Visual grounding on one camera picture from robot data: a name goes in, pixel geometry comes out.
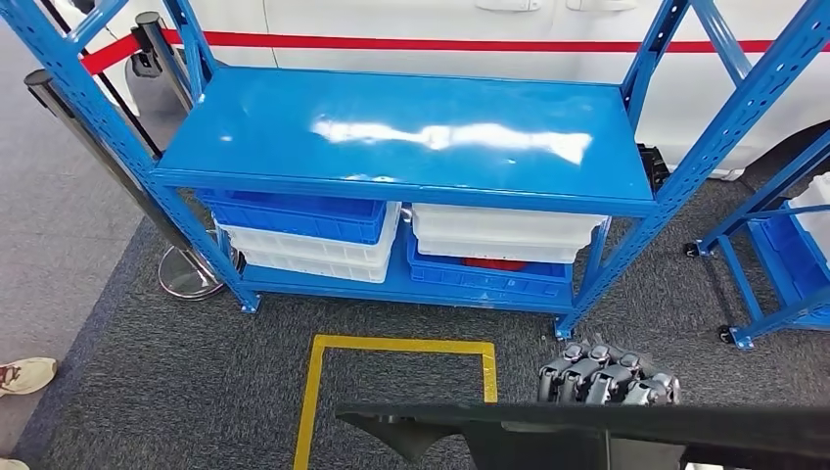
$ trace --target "blue plastic crate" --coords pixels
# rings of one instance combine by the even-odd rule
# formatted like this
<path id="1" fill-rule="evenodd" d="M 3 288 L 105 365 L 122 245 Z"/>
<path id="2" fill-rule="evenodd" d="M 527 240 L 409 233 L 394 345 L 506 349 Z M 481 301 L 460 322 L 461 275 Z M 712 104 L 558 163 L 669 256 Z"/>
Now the blue plastic crate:
<path id="1" fill-rule="evenodd" d="M 365 245 L 378 243 L 386 213 L 386 202 L 361 199 L 211 189 L 196 197 L 223 225 Z"/>
<path id="2" fill-rule="evenodd" d="M 418 253 L 418 239 L 411 227 L 407 232 L 407 258 L 413 281 L 567 299 L 568 304 L 574 293 L 570 264 L 529 262 L 518 271 L 466 266 L 461 258 Z"/>
<path id="3" fill-rule="evenodd" d="M 782 209 L 788 209 L 784 203 Z M 778 215 L 761 223 L 763 233 L 772 248 L 778 252 L 793 287 L 803 299 L 822 287 L 830 285 L 830 268 L 827 258 L 818 249 L 794 215 Z M 813 321 L 821 320 L 830 326 L 830 308 L 814 312 Z"/>

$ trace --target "carpet floor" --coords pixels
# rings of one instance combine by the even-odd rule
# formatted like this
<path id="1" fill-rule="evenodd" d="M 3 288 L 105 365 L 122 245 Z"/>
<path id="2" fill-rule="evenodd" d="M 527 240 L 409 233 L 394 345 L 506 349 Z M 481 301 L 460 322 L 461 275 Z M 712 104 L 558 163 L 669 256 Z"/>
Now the carpet floor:
<path id="1" fill-rule="evenodd" d="M 770 155 L 742 182 L 706 182 L 577 336 L 601 335 L 649 354 L 680 378 L 687 403 L 830 404 L 830 337 L 784 331 L 758 339 L 749 352 L 721 343 L 718 325 L 746 321 L 732 278 L 717 257 L 687 258 L 681 250 L 781 162 Z M 228 293 L 178 302 L 156 282 L 164 245 L 143 222 L 68 368 L 23 433 L 16 455 L 32 468 L 291 468 L 316 334 L 493 342 L 502 402 L 534 400 L 538 368 L 560 348 L 549 318 L 529 313 L 268 295 L 258 314 L 246 315 Z M 741 243 L 737 249 L 747 253 Z M 747 270 L 761 304 L 775 308 L 760 268 L 748 259 Z M 309 468 L 471 468 L 459 440 L 407 464 L 334 419 L 333 409 L 344 401 L 482 399 L 476 356 L 327 351 Z"/>

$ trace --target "stacked crate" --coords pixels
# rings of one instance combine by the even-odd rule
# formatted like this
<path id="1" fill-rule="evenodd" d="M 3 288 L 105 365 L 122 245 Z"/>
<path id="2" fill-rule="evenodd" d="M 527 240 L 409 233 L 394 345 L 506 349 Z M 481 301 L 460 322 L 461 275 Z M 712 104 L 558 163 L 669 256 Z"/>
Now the stacked crate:
<path id="1" fill-rule="evenodd" d="M 830 173 L 818 175 L 800 196 L 785 202 L 782 209 L 830 205 Z M 787 286 L 774 285 L 779 297 L 795 293 L 796 300 L 806 298 L 830 285 L 830 212 L 814 211 L 778 215 L 761 223 L 769 245 L 781 259 Z M 813 312 L 811 324 L 830 327 L 830 308 Z"/>
<path id="2" fill-rule="evenodd" d="M 576 253 L 601 215 L 412 205 L 412 279 L 486 289 L 500 298 L 570 299 Z"/>
<path id="3" fill-rule="evenodd" d="M 400 203 L 198 190 L 248 264 L 382 283 Z"/>

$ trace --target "blue cart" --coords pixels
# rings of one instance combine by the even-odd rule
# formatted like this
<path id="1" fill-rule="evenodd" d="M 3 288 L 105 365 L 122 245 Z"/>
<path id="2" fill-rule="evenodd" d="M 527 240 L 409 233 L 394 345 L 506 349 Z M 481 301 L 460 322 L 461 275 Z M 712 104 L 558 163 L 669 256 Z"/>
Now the blue cart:
<path id="1" fill-rule="evenodd" d="M 263 292 L 531 310 L 554 316 L 557 338 L 571 336 L 830 36 L 830 2 L 808 0 L 751 67 L 712 0 L 666 0 L 622 83 L 249 69 L 221 66 L 188 2 L 164 0 L 185 46 L 182 101 L 193 108 L 155 160 L 77 56 L 125 3 L 101 2 L 66 36 L 31 0 L 0 0 L 0 14 L 243 311 L 256 311 Z M 689 8 L 736 88 L 658 188 L 644 169 L 634 131 L 652 73 Z M 412 281 L 405 237 L 395 241 L 387 280 L 378 285 L 256 266 L 239 270 L 180 199 L 182 187 L 636 221 L 604 258 L 609 225 L 595 230 L 581 285 L 570 296 L 493 298 L 473 287 Z"/>
<path id="2" fill-rule="evenodd" d="M 720 248 L 747 312 L 746 326 L 723 325 L 720 338 L 739 349 L 751 349 L 753 339 L 785 328 L 830 329 L 830 268 L 796 214 L 830 211 L 830 205 L 790 208 L 782 195 L 830 158 L 830 130 L 773 176 L 752 198 L 702 240 L 687 246 L 687 255 L 711 256 Z M 745 233 L 778 298 L 779 309 L 764 314 L 732 248 L 730 237 Z"/>

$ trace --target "yellow floor tape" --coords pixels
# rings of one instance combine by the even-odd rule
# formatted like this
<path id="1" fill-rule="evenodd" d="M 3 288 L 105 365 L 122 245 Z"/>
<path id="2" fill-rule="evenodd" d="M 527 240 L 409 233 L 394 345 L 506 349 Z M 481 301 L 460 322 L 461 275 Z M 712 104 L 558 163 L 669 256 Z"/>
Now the yellow floor tape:
<path id="1" fill-rule="evenodd" d="M 305 379 L 300 429 L 297 432 L 297 450 L 294 454 L 295 470 L 306 470 L 308 468 L 308 458 L 311 455 L 311 437 L 314 433 L 314 416 L 317 413 L 317 397 L 320 391 L 320 374 L 323 371 L 323 352 L 326 348 L 402 353 L 480 354 L 484 374 L 484 402 L 495 403 L 497 401 L 495 347 L 493 343 L 317 335 L 314 337 L 314 343 L 311 346 L 308 376 Z"/>

